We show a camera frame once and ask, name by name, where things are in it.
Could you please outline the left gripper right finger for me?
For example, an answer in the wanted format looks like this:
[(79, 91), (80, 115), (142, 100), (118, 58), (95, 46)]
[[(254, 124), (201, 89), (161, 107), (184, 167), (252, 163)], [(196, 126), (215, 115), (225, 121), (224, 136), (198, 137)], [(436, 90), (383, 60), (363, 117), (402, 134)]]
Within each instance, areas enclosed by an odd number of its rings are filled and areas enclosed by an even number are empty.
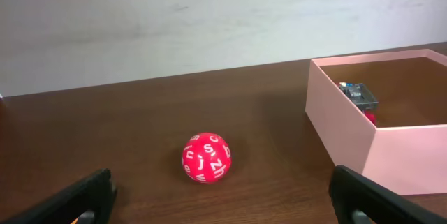
[(445, 218), (343, 165), (332, 173), (329, 195), (339, 224), (446, 224)]

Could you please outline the red toy car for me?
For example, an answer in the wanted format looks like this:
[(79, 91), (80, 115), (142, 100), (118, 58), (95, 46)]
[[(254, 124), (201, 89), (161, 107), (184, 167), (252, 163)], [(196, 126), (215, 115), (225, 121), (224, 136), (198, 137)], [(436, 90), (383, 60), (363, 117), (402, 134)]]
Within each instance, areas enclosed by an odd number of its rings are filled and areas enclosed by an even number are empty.
[(339, 89), (375, 125), (378, 100), (363, 83), (340, 82)]

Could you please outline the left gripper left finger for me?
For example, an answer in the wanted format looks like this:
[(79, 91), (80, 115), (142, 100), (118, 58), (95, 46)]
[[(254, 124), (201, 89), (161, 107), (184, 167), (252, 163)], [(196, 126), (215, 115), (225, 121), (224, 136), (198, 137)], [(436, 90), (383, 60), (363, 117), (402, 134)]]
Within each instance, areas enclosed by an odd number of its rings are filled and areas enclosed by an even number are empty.
[(72, 223), (86, 214), (86, 223), (106, 224), (117, 196), (111, 178), (109, 169), (99, 169), (4, 223)]

